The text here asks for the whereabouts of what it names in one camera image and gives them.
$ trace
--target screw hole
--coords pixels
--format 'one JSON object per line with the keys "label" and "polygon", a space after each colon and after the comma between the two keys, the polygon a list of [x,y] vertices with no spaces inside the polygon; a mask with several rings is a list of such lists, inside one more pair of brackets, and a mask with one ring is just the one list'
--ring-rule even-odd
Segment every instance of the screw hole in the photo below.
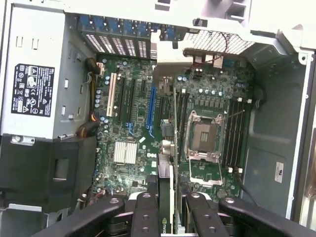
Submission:
{"label": "screw hole", "polygon": [[215,232],[216,232],[216,228],[215,228],[214,226],[211,226],[211,227],[209,228],[209,230],[210,230],[212,233],[215,233]]}
{"label": "screw hole", "polygon": [[148,229],[147,227],[144,227],[144,228],[143,228],[143,232],[144,232],[144,233],[148,233],[148,232],[149,232],[149,229]]}

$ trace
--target green circuit board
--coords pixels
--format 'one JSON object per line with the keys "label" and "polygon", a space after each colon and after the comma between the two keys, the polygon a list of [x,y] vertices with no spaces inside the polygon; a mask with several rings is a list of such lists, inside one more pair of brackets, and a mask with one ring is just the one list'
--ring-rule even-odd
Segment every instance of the green circuit board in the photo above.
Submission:
{"label": "green circuit board", "polygon": [[[133,192],[145,191],[146,177],[157,174],[156,154],[161,153],[162,135],[161,121],[172,119],[172,96],[160,96],[153,90],[153,65],[155,61],[137,60],[117,56],[100,56],[98,62],[106,59],[104,77],[99,79],[95,112],[100,117],[98,131],[98,150],[95,169],[95,191],[106,189],[110,193],[129,195]],[[180,120],[178,144],[182,146],[179,154],[179,173],[189,177],[189,162],[184,152],[186,126],[192,111],[199,116],[215,118],[222,116],[223,121],[230,113],[230,102],[234,98],[251,98],[251,80],[254,70],[251,66],[239,67],[236,62],[226,68],[213,68],[204,65],[196,73],[185,69],[174,82],[178,93],[177,108]],[[116,74],[115,95],[113,97],[113,116],[107,116],[111,75]],[[148,128],[150,105],[153,105],[153,122]],[[214,149],[223,152],[226,137],[226,122],[217,129]],[[119,153],[126,149],[135,158],[124,158]],[[231,174],[221,164],[192,162],[192,176],[203,180],[217,180],[222,174],[223,185],[206,188],[192,183],[195,191],[206,192],[214,200],[219,190],[227,195],[238,195],[239,187]]]}

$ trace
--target warning label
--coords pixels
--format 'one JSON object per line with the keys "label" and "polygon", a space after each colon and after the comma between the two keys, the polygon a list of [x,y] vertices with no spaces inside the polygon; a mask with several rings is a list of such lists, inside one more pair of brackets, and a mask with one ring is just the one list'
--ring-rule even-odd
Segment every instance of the warning label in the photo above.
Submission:
{"label": "warning label", "polygon": [[51,67],[15,66],[11,112],[50,117],[54,74]]}

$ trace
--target white sticker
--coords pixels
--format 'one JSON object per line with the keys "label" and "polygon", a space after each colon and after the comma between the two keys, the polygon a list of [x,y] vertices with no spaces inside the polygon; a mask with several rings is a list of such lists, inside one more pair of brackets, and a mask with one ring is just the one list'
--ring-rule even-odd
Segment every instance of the white sticker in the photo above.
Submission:
{"label": "white sticker", "polygon": [[146,138],[145,137],[142,137],[141,139],[139,139],[139,143],[142,143],[143,141],[145,141]]}
{"label": "white sticker", "polygon": [[276,174],[275,174],[275,181],[282,183],[283,177],[283,163],[277,162],[276,163]]}

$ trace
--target mesh vent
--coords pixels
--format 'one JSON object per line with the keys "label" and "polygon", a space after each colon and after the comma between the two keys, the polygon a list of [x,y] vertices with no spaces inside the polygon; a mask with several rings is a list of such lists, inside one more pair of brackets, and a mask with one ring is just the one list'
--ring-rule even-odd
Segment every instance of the mesh vent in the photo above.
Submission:
{"label": "mesh vent", "polygon": [[191,40],[195,49],[228,54],[240,54],[254,44],[238,35],[202,30],[198,34],[186,33],[184,40]]}
{"label": "mesh vent", "polygon": [[129,55],[136,57],[134,42],[131,39],[126,39],[125,43],[126,43]]}
{"label": "mesh vent", "polygon": [[139,55],[140,55],[140,57],[141,58],[147,58],[146,42],[138,41],[138,47],[139,47]]}
{"label": "mesh vent", "polygon": [[92,43],[92,45],[96,48],[96,50],[98,50],[99,52],[105,53],[104,49],[102,48],[102,46],[100,45],[100,43],[98,42],[98,40],[95,38],[94,35],[86,35],[86,36],[89,39],[89,41]]}
{"label": "mesh vent", "polygon": [[112,45],[110,44],[109,39],[106,36],[99,36],[99,38],[109,53],[115,53],[114,49],[112,48]]}
{"label": "mesh vent", "polygon": [[119,55],[126,55],[124,47],[119,38],[113,38],[115,47],[118,49]]}

